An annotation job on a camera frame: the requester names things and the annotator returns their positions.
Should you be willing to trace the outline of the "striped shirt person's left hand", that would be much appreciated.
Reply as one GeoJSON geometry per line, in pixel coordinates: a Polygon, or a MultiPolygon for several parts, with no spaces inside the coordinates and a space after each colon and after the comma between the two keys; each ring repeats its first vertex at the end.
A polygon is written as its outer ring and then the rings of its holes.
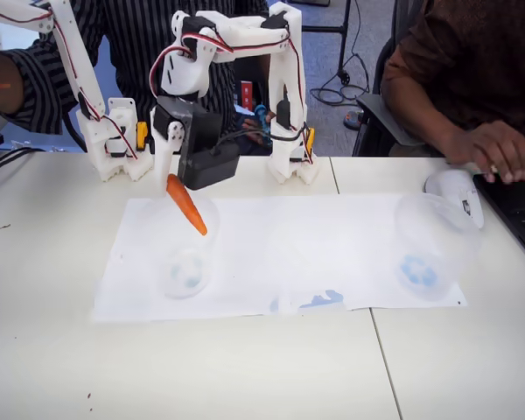
{"type": "Polygon", "coordinates": [[[241,123],[243,135],[255,144],[269,147],[271,144],[269,126],[275,116],[272,111],[268,111],[264,115],[264,123],[260,116],[245,117],[241,123]]]}

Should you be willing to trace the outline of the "brown shirt person's right hand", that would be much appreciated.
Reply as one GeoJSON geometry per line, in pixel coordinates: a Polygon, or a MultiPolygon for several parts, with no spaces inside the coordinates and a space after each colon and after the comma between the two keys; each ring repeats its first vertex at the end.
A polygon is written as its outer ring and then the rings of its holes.
{"type": "Polygon", "coordinates": [[[488,183],[525,181],[525,137],[501,121],[470,131],[458,130],[444,144],[445,157],[455,165],[475,164],[488,183]]]}

